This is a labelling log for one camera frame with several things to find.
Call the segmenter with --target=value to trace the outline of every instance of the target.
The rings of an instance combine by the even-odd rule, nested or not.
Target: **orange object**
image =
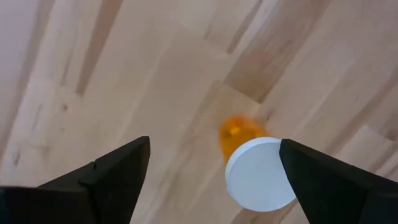
[[[258,137],[269,136],[267,131],[255,120],[245,116],[234,116],[227,120],[219,130],[221,149],[225,163],[243,143]]]

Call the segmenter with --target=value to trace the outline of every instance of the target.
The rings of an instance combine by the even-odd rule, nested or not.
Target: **white cap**
[[[229,194],[242,207],[269,212],[295,199],[279,157],[280,139],[256,138],[229,158],[225,178]]]

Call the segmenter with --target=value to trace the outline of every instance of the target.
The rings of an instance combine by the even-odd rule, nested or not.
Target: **white plastic lid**
[[[295,199],[279,149],[280,139],[256,138],[241,145],[229,158],[225,170],[228,192],[242,207],[269,212]]]

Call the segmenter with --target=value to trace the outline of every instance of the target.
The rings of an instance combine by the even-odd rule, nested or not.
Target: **wooden floor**
[[[396,0],[3,0],[0,183],[148,135],[131,223],[307,223],[228,196],[217,128],[252,116],[398,181],[397,21]]]

